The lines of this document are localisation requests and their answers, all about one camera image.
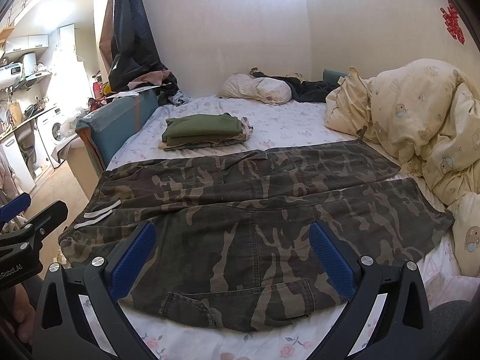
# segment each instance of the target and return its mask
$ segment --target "metal screw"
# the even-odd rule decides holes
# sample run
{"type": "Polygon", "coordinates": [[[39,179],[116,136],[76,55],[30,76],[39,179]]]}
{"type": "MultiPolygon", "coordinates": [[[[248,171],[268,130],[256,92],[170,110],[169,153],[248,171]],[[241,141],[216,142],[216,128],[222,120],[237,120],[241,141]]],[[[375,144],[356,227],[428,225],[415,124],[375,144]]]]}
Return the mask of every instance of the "metal screw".
{"type": "Polygon", "coordinates": [[[360,259],[361,263],[364,265],[364,266],[372,266],[374,264],[374,260],[372,257],[370,256],[363,256],[361,259],[360,259]]]}
{"type": "Polygon", "coordinates": [[[406,267],[408,269],[410,269],[411,271],[415,271],[417,269],[417,264],[414,263],[413,261],[409,261],[407,264],[406,264],[406,267]]]}
{"type": "Polygon", "coordinates": [[[104,262],[105,262],[105,259],[103,257],[95,257],[92,260],[92,265],[93,266],[102,266],[104,262]]]}
{"type": "Polygon", "coordinates": [[[49,271],[50,272],[56,272],[60,269],[60,264],[58,262],[54,262],[53,264],[51,264],[50,268],[49,268],[49,271]]]}

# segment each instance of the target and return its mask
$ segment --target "red paper decoration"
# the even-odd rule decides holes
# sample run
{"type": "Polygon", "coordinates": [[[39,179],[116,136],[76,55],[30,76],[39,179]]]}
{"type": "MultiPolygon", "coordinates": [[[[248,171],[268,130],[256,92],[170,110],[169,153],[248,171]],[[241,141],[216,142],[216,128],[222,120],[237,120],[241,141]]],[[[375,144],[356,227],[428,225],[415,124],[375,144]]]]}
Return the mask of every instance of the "red paper decoration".
{"type": "Polygon", "coordinates": [[[460,43],[465,44],[465,37],[463,31],[458,25],[458,12],[450,1],[448,1],[448,12],[444,8],[440,8],[445,19],[447,31],[452,35],[452,38],[457,39],[460,43]]]}

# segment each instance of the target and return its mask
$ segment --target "cargo pocket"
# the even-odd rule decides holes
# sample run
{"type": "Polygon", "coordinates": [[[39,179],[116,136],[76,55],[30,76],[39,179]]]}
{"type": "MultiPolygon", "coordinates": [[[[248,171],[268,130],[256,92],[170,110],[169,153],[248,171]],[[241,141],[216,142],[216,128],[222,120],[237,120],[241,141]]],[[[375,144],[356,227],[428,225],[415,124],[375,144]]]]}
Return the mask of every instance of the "cargo pocket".
{"type": "Polygon", "coordinates": [[[315,311],[306,279],[236,291],[184,294],[203,303],[217,327],[254,332],[291,325],[315,311]]]}
{"type": "Polygon", "coordinates": [[[225,183],[260,179],[275,174],[275,168],[264,151],[251,151],[242,156],[230,157],[223,164],[222,175],[225,183]]]}
{"type": "Polygon", "coordinates": [[[204,303],[173,292],[167,295],[160,315],[188,326],[215,327],[212,315],[204,303]]]}
{"type": "Polygon", "coordinates": [[[218,156],[202,157],[195,161],[195,187],[211,187],[223,183],[220,158],[218,156]]]}

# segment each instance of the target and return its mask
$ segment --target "folded green shirt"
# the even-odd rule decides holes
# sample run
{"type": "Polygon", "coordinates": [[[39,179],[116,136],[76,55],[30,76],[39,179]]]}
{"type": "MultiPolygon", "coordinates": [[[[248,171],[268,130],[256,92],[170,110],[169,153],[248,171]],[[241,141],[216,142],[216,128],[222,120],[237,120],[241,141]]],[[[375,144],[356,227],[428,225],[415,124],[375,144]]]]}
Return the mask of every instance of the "folded green shirt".
{"type": "Polygon", "coordinates": [[[223,146],[238,145],[239,143],[244,143],[244,142],[245,142],[244,140],[226,139],[226,140],[223,140],[221,143],[212,143],[212,142],[187,143],[181,146],[167,147],[163,150],[165,150],[166,152],[172,152],[174,150],[183,150],[183,149],[195,150],[195,149],[205,149],[207,147],[223,147],[223,146]]]}
{"type": "Polygon", "coordinates": [[[204,142],[206,140],[223,140],[243,132],[241,121],[229,114],[190,115],[167,119],[167,128],[162,135],[162,142],[168,146],[204,142]]]}

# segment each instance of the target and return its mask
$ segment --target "cream duvet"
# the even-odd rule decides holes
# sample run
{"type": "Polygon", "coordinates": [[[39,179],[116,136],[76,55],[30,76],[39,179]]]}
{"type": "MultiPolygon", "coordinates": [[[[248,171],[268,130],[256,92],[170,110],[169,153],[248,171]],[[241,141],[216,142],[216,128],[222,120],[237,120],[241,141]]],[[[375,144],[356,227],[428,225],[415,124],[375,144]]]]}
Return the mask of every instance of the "cream duvet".
{"type": "Polygon", "coordinates": [[[356,69],[327,97],[325,125],[379,143],[455,215],[462,274],[480,271],[480,96],[455,66],[420,59],[377,77],[356,69]]]}

